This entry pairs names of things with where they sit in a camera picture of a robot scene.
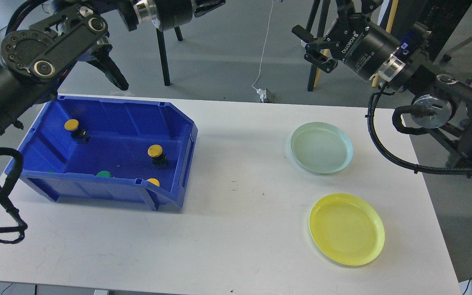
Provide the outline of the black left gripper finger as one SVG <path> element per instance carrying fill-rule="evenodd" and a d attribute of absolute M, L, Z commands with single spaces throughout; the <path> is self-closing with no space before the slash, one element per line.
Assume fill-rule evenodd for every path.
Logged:
<path fill-rule="evenodd" d="M 223 5 L 225 5 L 225 0 L 193 0 L 193 15 L 199 18 Z"/>

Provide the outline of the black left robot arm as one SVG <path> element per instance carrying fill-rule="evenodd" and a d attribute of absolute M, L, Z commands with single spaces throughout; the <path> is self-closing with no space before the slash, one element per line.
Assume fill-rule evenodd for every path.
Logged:
<path fill-rule="evenodd" d="M 110 57 L 109 27 L 102 14 L 118 11 L 129 31 L 152 23 L 164 32 L 223 6 L 224 0 L 53 0 L 51 15 L 19 30 L 41 0 L 27 0 L 13 13 L 0 47 L 0 136 L 35 104 L 57 97 L 58 89 L 78 61 L 93 65 L 118 89 L 129 84 Z M 9 199 L 23 170 L 19 151 L 0 147 L 0 205 L 16 222 L 0 227 L 0 243 L 20 243 L 28 225 Z"/>

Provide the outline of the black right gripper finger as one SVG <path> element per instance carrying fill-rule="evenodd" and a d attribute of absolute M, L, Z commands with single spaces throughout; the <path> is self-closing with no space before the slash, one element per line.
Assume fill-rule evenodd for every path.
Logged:
<path fill-rule="evenodd" d="M 305 43 L 304 59 L 306 61 L 326 73 L 331 73 L 337 67 L 338 62 L 333 58 L 326 57 L 322 54 L 322 50 L 337 48 L 339 41 L 330 41 L 324 37 L 315 38 L 300 25 L 294 26 L 292 33 Z"/>
<path fill-rule="evenodd" d="M 360 0 L 361 9 L 360 12 L 356 11 L 355 5 L 352 0 L 336 0 L 337 6 L 337 20 L 345 21 L 349 19 L 351 15 L 361 14 L 367 20 L 371 20 L 372 12 L 383 4 L 383 0 Z"/>

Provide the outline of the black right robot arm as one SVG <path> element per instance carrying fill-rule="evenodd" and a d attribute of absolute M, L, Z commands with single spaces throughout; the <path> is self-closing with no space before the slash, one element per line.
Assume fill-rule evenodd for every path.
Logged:
<path fill-rule="evenodd" d="M 362 79 L 378 75 L 384 84 L 373 93 L 366 115 L 370 137 L 390 162 L 414 172 L 472 177 L 472 86 L 442 72 L 429 60 L 430 33 L 421 23 L 399 40 L 371 21 L 380 0 L 363 0 L 361 11 L 350 0 L 338 0 L 337 18 L 324 36 L 313 36 L 300 25 L 292 33 L 305 43 L 304 59 L 323 72 L 332 72 L 339 61 Z M 444 168 L 422 166 L 392 154 L 375 132 L 374 114 L 380 97 L 410 91 L 408 106 L 395 108 L 392 125 L 399 133 L 431 135 L 446 149 Z"/>

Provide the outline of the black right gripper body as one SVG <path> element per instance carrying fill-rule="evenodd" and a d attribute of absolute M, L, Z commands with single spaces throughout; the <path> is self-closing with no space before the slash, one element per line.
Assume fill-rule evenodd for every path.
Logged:
<path fill-rule="evenodd" d="M 337 17 L 326 40 L 337 42 L 329 49 L 331 59 L 326 66 L 327 73 L 342 61 L 363 80 L 379 75 L 391 82 L 408 69 L 403 58 L 396 55 L 401 43 L 361 14 Z"/>

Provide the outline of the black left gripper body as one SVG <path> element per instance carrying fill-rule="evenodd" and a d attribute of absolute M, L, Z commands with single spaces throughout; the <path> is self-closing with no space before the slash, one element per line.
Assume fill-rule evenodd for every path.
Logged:
<path fill-rule="evenodd" d="M 129 31 L 136 30 L 138 24 L 152 23 L 164 32 L 190 22 L 193 16 L 191 0 L 135 0 L 132 6 L 134 26 Z"/>

